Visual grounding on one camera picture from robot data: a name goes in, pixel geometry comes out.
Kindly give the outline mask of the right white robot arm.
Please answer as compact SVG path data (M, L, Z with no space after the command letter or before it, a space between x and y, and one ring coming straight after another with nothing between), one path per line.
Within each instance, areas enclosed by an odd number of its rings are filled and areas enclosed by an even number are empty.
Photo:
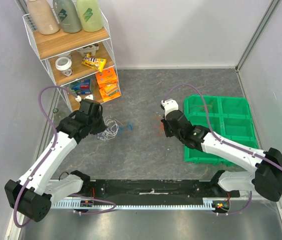
M221 137L201 125L192 125L175 107L164 111L161 120L167 137L176 137L183 145L226 159L244 169L241 172L219 171L210 183L210 192L221 197L231 191L256 191L278 202L282 196L282 153L251 148Z

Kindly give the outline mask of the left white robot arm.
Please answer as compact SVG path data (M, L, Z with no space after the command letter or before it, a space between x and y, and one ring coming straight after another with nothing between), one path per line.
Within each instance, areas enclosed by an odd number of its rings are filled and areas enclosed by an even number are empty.
M65 197L90 193L90 177L78 170L66 178L50 183L50 179L65 157L88 135L106 130L103 107L100 103L83 99L78 110L60 121L51 142L17 181L9 180L4 190L13 213L23 214L39 222L48 214L51 206Z

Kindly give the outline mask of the lower orange snack box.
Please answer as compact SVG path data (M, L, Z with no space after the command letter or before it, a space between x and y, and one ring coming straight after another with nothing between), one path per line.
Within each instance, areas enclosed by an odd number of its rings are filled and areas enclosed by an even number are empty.
M104 87L101 87L99 89L99 92L104 102L108 102L112 99L115 99L121 96L120 89L116 82L113 84L108 84Z

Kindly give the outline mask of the orange snack box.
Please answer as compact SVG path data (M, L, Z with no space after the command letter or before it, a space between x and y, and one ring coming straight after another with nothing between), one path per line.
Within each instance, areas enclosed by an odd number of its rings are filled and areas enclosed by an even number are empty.
M108 102L112 99L115 99L121 96L120 89L116 82L113 84L108 84L104 87L101 87L99 89L99 92L104 102Z
M104 69L103 72L97 72L95 76L100 88L106 86L107 84L113 84L118 80L114 67Z

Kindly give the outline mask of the blue snack package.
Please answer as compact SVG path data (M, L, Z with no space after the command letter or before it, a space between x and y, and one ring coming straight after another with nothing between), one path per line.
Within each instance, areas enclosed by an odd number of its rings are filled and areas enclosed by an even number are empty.
M89 95L92 94L91 83L92 81L90 78L83 78L81 80L71 83L69 85L69 89L78 96Z

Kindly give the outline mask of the top orange snack box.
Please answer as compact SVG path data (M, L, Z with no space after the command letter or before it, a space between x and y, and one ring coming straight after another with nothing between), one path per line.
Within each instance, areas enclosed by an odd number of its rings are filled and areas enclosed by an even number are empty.
M104 69L103 72L97 72L95 76L100 88L106 86L107 84L113 84L118 80L114 67Z

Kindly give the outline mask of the green compartment bin tray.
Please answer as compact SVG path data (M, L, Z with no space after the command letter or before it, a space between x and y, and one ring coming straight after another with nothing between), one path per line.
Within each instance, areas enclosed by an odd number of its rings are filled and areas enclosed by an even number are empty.
M243 97L204 96L209 112L209 120L214 132L257 149L253 118L248 101ZM208 127L206 112L201 97L191 95L184 100L184 114L193 125ZM185 147L184 161L195 164L235 164L213 154Z

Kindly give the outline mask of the yellow candy bag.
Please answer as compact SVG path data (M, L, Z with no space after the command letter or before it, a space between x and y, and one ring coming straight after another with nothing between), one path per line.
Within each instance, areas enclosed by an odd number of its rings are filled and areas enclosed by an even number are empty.
M101 73L103 72L103 69L105 67L106 59L95 58L91 55L91 53L87 53L86 56L83 58L81 64Z

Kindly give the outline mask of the white lidded paper cup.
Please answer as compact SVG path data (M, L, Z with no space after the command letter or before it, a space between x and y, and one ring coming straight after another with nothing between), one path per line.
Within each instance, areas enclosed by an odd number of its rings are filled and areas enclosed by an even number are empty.
M59 57L55 61L55 67L58 71L62 72L62 74L66 77L69 77L73 74L72 69L72 61L68 57Z

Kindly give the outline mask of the chobani yogurt pack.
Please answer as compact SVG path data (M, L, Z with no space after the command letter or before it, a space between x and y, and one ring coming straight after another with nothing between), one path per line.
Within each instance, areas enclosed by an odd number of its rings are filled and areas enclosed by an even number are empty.
M90 54L93 57L96 55L96 52L98 50L99 50L99 44L94 43L94 44L79 48L76 51L79 52L82 57L85 57L87 54Z

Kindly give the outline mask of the light green bottle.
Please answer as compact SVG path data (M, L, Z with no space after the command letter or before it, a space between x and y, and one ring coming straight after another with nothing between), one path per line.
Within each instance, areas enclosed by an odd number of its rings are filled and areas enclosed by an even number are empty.
M86 32L96 32L103 28L103 20L97 0L77 0L78 16Z

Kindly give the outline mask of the beige bottle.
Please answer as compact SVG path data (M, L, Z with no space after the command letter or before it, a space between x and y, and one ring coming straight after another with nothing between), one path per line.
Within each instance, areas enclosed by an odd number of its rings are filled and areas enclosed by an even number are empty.
M27 9L42 35L52 35L59 31L52 8L46 0L29 0Z

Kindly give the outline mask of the grey green bottle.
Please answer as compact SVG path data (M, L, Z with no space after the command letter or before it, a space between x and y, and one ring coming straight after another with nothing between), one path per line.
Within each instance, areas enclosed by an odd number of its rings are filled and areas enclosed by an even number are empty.
M64 32L73 34L82 30L73 1L53 0L52 4L60 26Z

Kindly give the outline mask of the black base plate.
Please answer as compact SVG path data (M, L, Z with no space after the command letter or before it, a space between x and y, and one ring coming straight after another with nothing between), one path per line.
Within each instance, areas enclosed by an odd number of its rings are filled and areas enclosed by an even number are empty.
M185 195L195 198L238 198L240 192L227 192L215 183L194 179L92 179L78 192L87 197L124 195Z

